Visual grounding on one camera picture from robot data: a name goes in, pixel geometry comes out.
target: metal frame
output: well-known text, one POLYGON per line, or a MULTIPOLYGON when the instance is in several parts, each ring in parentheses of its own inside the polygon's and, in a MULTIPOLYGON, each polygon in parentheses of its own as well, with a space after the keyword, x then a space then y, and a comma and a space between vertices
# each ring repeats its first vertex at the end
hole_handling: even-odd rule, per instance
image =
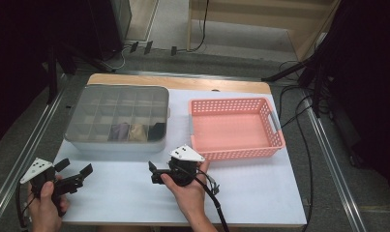
POLYGON ((59 102, 61 101, 62 95, 69 82, 68 76, 64 74, 61 76, 61 79, 63 81, 63 86, 61 90, 59 91, 56 98, 52 101, 52 103, 46 106, 40 120, 38 121, 31 135, 29 136, 29 139, 26 142, 21 153, 19 154, 19 157, 16 159, 16 162, 11 169, 10 174, 0 188, 0 218, 3 215, 5 209, 8 206, 8 203, 10 202, 15 192, 15 187, 21 175, 31 164, 33 154, 36 151, 38 144, 44 135, 45 129, 49 125, 49 122, 54 115, 57 106, 59 105, 59 102))
MULTIPOLYGON (((309 95, 307 91, 303 91, 302 94, 303 97, 307 97, 309 95)), ((305 100, 305 105, 306 107, 311 105, 310 101, 305 100)), ((317 118, 315 116, 315 113, 311 109, 309 109, 308 112, 319 145, 327 162, 331 176, 334 180, 334 184, 337 188, 337 192, 339 193, 339 196, 345 208, 345 213, 347 214, 347 218, 351 225, 351 228, 353 231, 356 232, 366 232, 366 226, 364 224, 363 219, 361 218, 360 211, 357 207, 357 204, 355 203, 354 197, 348 187, 348 184, 345 181, 345 177, 339 166, 339 163, 337 162, 330 142, 328 141, 327 134, 321 124, 321 119, 317 118)))

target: small item in compartment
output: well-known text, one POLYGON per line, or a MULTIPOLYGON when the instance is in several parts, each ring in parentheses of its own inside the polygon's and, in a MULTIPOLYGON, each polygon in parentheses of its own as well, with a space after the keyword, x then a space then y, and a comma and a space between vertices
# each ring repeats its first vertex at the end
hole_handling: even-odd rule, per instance
POLYGON ((146 142, 146 131, 142 124, 133 124, 131 125, 131 130, 129 131, 129 141, 138 141, 146 142))
POLYGON ((130 125, 127 123, 121 123, 117 125, 112 125, 110 127, 109 139, 108 141, 122 141, 128 138, 130 125))
POLYGON ((149 127, 148 141, 158 141, 165 136, 165 123, 156 123, 155 126, 149 127))

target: pink plastic tray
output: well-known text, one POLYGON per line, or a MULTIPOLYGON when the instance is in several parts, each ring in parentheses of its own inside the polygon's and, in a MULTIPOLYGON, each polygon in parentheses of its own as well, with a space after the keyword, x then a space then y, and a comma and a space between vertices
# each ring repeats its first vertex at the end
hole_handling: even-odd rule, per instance
POLYGON ((266 98, 191 100, 193 148, 208 160, 271 157, 285 139, 266 98))

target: hand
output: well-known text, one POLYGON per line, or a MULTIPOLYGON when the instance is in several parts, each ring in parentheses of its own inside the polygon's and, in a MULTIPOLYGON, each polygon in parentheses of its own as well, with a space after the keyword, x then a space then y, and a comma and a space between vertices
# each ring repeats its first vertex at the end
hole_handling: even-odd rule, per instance
MULTIPOLYGON (((31 184, 28 188, 28 202, 34 197, 31 193, 31 184)), ((62 225, 62 219, 58 216, 56 206, 53 204, 51 196, 53 194, 54 184, 46 182, 41 190, 41 198, 33 199, 29 205, 29 213, 32 219, 33 232, 58 232, 62 225)), ((62 212, 66 212, 70 204, 65 195, 61 196, 60 207, 62 212)))
MULTIPOLYGON (((209 161, 205 161, 200 167, 200 171, 207 172, 209 161)), ((167 188, 173 193, 176 198, 180 211, 188 220, 194 232, 196 231, 216 231, 209 218, 204 213, 204 189, 196 181, 193 180, 189 185, 184 187, 177 186, 173 179, 167 174, 161 175, 167 188)), ((198 174, 197 178, 206 184, 206 176, 198 174)))

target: basket handle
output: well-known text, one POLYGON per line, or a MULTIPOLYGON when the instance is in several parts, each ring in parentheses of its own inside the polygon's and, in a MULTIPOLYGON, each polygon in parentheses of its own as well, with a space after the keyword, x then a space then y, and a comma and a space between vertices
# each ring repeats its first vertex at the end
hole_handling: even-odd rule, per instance
POLYGON ((191 135, 195 134, 194 117, 192 116, 192 114, 189 114, 189 131, 191 135))
POLYGON ((276 131, 280 131, 280 130, 282 129, 282 127, 280 126, 279 120, 278 120, 278 118, 276 117, 274 111, 270 111, 270 118, 271 118, 271 122, 273 123, 274 129, 275 129, 276 131))

